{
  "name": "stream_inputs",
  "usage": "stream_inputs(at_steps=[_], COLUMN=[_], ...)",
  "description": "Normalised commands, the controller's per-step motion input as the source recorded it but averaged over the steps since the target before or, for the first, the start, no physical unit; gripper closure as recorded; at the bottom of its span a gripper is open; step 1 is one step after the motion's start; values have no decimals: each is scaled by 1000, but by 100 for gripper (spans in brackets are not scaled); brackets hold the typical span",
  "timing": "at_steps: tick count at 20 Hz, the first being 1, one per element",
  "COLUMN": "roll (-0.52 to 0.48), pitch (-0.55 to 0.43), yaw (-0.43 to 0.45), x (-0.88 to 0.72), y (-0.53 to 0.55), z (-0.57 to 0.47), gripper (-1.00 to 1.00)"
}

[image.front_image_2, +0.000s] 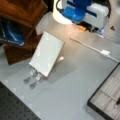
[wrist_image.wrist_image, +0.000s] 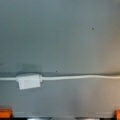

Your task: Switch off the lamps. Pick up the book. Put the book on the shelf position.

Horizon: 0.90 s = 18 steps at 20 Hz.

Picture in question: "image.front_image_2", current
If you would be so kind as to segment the white robot base cylinder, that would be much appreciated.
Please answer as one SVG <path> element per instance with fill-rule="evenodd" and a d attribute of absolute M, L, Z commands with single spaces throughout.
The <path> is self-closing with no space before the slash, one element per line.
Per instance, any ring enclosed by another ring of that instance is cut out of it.
<path fill-rule="evenodd" d="M 65 18 L 59 11 L 60 9 L 65 9 L 68 6 L 67 0 L 54 0 L 53 1 L 53 18 L 61 24 L 71 24 L 71 21 Z"/>

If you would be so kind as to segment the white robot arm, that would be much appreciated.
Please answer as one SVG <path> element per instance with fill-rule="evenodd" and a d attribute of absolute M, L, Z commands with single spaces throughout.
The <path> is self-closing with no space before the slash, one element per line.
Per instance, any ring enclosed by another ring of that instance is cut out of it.
<path fill-rule="evenodd" d="M 61 14 L 75 23 L 86 22 L 98 29 L 103 28 L 108 20 L 109 9 L 93 0 L 67 0 L 67 6 Z"/>

